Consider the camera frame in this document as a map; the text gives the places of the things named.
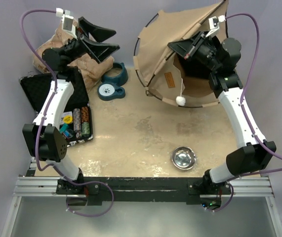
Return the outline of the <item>black poker chip case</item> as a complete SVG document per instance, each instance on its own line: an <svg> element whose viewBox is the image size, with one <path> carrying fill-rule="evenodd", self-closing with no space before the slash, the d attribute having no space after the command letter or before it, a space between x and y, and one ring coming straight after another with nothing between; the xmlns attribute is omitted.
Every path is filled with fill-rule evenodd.
<svg viewBox="0 0 282 237"><path fill-rule="evenodd" d="M66 98L66 107L61 114L57 127L60 128L66 115L73 116L73 123L62 133L69 146L85 143L93 139L93 128L89 97L84 86L81 71L77 67L69 67L66 71L57 73L58 88L64 88L66 82L73 84L74 92ZM23 77L20 84L31 106L38 115L45 108L44 103L55 88L51 73Z"/></svg>

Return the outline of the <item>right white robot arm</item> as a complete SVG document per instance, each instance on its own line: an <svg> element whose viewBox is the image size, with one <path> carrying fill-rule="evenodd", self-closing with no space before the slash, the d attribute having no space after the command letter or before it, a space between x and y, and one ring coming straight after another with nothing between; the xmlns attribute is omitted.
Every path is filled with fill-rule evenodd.
<svg viewBox="0 0 282 237"><path fill-rule="evenodd" d="M204 191L214 194L220 184L234 177L265 169L277 148L258 128L244 97L245 87L235 70L241 58L241 43L234 38L220 42L217 37L199 32L167 46L184 60L197 61L209 69L209 86L235 133L237 149L226 156L224 164L205 172Z"/></svg>

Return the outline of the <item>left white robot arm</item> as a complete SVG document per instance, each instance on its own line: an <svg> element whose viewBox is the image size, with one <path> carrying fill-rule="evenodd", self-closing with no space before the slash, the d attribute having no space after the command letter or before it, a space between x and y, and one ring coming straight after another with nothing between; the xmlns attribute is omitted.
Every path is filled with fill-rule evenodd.
<svg viewBox="0 0 282 237"><path fill-rule="evenodd" d="M60 119L73 95L77 83L83 81L78 67L70 64L89 55L97 63L102 63L119 50L117 44L105 41L116 34L115 30L96 26L84 17L74 26L66 15L62 17L62 30L72 35L61 47L50 47L37 57L49 70L51 86L44 104L33 123L25 124L23 136L30 154L36 159L38 169L40 161L54 168L61 179L68 182L68 189L74 194L85 188L81 169L74 165L67 155L67 141L60 133Z"/></svg>

